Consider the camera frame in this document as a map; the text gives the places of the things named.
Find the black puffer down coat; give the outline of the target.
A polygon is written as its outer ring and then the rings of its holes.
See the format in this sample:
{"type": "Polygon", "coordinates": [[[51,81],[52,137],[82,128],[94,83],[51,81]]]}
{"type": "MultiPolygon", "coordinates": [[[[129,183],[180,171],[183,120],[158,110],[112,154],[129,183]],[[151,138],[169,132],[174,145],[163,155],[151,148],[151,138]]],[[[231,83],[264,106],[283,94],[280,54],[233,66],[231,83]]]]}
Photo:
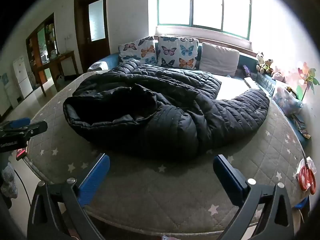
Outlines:
{"type": "Polygon", "coordinates": [[[198,155],[258,130],[270,105],[249,89],[219,100],[221,81],[208,72],[140,64],[132,60],[80,84],[63,103],[69,126],[117,153],[198,155]]]}

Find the grey star quilted mattress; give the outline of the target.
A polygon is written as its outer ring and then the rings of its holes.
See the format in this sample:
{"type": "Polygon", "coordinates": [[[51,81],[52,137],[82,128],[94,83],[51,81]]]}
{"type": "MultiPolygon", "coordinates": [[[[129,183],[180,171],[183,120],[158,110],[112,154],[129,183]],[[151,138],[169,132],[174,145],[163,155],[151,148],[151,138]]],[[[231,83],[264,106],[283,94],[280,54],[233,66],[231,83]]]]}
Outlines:
{"type": "MultiPolygon", "coordinates": [[[[78,176],[97,156],[67,124],[62,108],[86,78],[84,74],[58,92],[33,118],[33,122],[45,121],[48,129],[29,141],[25,162],[49,183],[78,176]]],[[[296,179],[302,146],[274,101],[255,134],[215,153],[223,154],[246,178],[259,184],[283,183],[292,206],[308,195],[296,179]]],[[[216,239],[237,207],[213,171],[213,156],[209,152],[180,167],[111,156],[110,170],[86,212],[104,225],[146,235],[216,239]]]]}

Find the white small refrigerator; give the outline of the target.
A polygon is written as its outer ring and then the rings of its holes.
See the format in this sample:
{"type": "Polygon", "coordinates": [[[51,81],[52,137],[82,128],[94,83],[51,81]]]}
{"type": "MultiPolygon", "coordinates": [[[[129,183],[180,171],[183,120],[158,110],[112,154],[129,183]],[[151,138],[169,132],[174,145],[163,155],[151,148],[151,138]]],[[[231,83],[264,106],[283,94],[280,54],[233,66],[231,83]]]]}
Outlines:
{"type": "Polygon", "coordinates": [[[33,92],[27,70],[24,64],[24,58],[21,56],[13,62],[13,68],[20,88],[22,98],[25,99],[33,92]]]}

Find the red plastic bag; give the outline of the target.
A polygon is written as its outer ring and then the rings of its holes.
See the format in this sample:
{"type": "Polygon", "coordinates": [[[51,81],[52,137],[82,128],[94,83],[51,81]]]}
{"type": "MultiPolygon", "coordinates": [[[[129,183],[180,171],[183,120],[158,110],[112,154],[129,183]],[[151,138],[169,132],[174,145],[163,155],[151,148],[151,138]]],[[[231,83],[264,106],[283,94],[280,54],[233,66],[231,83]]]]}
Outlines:
{"type": "Polygon", "coordinates": [[[298,180],[302,191],[306,191],[311,186],[316,186],[316,172],[316,167],[310,157],[300,159],[293,177],[298,180]]]}

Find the dark wooden side table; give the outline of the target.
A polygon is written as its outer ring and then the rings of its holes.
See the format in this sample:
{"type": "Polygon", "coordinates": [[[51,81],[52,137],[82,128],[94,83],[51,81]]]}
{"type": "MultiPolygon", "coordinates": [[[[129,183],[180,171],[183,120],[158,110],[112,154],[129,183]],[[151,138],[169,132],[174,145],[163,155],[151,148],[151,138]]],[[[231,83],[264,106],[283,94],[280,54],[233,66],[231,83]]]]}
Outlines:
{"type": "Polygon", "coordinates": [[[56,58],[52,59],[52,60],[49,60],[49,62],[41,65],[41,66],[33,66],[32,70],[33,70],[33,74],[35,75],[36,77],[36,80],[39,82],[40,84],[40,87],[41,87],[41,90],[42,90],[42,93],[44,95],[44,97],[47,96],[46,94],[46,91],[43,87],[43,82],[40,78],[40,72],[42,71],[45,71],[46,69],[49,69],[50,70],[50,73],[51,73],[51,76],[52,76],[52,79],[53,79],[53,82],[54,82],[54,85],[55,87],[57,87],[57,80],[60,76],[64,77],[65,74],[63,72],[63,68],[62,68],[62,65],[61,65],[61,62],[68,59],[68,58],[71,58],[72,59],[72,63],[73,63],[73,67],[74,67],[74,70],[75,70],[75,75],[76,76],[79,76],[79,71],[78,71],[78,68],[77,68],[77,65],[76,65],[76,60],[75,60],[75,55],[74,55],[74,51],[71,50],[71,51],[67,51],[63,54],[60,54],[59,56],[57,56],[56,58]]]}

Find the plastic bag of items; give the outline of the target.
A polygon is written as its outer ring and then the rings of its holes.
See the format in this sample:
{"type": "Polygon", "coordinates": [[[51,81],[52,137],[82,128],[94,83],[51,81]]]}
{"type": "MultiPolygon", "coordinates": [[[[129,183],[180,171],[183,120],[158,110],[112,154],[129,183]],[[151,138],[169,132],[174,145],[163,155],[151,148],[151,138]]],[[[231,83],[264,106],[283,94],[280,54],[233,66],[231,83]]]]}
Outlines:
{"type": "Polygon", "coordinates": [[[285,116],[299,114],[303,108],[303,103],[294,98],[289,91],[282,87],[274,89],[272,99],[280,107],[285,116]]]}

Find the wooden display cabinet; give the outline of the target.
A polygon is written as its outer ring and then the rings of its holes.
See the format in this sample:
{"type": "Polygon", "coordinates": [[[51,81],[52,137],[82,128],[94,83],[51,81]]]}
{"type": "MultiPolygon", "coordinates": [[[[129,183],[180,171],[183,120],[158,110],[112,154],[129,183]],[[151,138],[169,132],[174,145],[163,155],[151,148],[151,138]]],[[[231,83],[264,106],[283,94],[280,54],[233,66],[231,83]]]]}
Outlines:
{"type": "Polygon", "coordinates": [[[56,45],[54,25],[54,13],[49,15],[26,39],[26,48],[31,71],[35,77],[36,84],[47,82],[45,71],[35,73],[36,68],[40,68],[48,63],[52,58],[52,51],[58,54],[56,45]]]}

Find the white remote box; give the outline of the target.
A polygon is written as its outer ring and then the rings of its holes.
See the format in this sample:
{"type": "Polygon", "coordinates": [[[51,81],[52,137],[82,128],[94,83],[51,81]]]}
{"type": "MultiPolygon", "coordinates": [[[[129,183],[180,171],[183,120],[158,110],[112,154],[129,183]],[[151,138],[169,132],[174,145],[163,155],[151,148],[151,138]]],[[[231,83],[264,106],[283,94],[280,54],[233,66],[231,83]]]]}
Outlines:
{"type": "Polygon", "coordinates": [[[251,77],[244,78],[244,81],[248,85],[249,88],[251,88],[251,89],[260,89],[258,84],[254,80],[252,80],[251,77]]]}

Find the pink plush toy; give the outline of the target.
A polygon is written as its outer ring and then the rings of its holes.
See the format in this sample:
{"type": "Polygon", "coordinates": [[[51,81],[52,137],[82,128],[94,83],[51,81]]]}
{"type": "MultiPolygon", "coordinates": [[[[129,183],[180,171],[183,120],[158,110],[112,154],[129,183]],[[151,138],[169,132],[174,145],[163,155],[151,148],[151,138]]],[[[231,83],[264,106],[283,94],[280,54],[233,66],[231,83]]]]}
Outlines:
{"type": "Polygon", "coordinates": [[[273,72],[272,79],[283,83],[286,82],[285,76],[281,72],[273,72]]]}

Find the plush toy bear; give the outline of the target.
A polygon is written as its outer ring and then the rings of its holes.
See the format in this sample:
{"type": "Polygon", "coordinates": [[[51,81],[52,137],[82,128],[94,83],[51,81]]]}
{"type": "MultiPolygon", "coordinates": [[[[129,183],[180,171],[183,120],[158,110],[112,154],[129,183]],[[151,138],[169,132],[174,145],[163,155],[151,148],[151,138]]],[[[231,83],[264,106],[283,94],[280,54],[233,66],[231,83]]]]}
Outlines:
{"type": "Polygon", "coordinates": [[[259,72],[261,74],[268,74],[269,76],[271,76],[271,74],[273,73],[273,69],[271,68],[271,64],[273,63],[272,59],[268,59],[267,61],[265,61],[261,66],[260,66],[260,70],[259,72]]]}

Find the plain white pillow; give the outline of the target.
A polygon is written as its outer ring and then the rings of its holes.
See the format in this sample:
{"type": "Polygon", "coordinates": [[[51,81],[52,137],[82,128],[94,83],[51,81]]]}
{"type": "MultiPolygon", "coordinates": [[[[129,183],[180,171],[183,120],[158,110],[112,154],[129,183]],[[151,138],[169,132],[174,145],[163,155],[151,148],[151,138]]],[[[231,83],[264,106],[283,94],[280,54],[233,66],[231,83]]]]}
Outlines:
{"type": "Polygon", "coordinates": [[[240,52],[236,49],[203,42],[199,69],[216,75],[234,76],[240,52]]]}

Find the left butterfly pillow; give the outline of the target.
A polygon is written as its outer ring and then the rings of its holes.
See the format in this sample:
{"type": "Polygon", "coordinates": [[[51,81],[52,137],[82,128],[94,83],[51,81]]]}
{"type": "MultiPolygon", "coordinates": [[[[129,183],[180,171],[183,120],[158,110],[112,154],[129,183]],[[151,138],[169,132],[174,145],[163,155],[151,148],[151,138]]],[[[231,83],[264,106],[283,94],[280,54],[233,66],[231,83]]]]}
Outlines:
{"type": "Polygon", "coordinates": [[[121,44],[118,46],[118,53],[120,63],[130,60],[137,60],[141,64],[157,63],[156,47],[152,36],[121,44]]]}

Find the dark wooden door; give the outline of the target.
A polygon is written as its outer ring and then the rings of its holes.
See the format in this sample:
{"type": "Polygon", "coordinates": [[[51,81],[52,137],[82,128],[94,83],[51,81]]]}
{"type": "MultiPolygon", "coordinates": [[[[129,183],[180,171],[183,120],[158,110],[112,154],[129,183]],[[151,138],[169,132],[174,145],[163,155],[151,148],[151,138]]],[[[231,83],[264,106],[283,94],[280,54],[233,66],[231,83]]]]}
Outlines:
{"type": "Polygon", "coordinates": [[[76,40],[82,70],[110,55],[106,0],[74,0],[76,40]]]}

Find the green framed window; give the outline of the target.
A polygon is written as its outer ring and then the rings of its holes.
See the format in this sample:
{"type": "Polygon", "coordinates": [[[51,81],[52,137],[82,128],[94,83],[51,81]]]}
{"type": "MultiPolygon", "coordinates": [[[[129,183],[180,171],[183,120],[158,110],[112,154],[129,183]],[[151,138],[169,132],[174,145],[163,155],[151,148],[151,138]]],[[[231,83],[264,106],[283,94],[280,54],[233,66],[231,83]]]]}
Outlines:
{"type": "Polygon", "coordinates": [[[249,39],[252,0],[157,0],[157,23],[249,39]]]}

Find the red handled scissors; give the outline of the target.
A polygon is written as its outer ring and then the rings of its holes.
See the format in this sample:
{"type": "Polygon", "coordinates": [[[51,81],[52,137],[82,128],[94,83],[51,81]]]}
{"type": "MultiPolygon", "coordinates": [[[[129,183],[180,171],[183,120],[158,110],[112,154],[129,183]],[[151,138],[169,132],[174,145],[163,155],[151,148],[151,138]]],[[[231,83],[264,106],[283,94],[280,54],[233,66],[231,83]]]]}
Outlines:
{"type": "Polygon", "coordinates": [[[303,192],[310,191],[312,195],[316,193],[316,178],[312,169],[308,165],[308,160],[304,150],[302,150],[304,164],[298,174],[298,182],[303,192]]]}

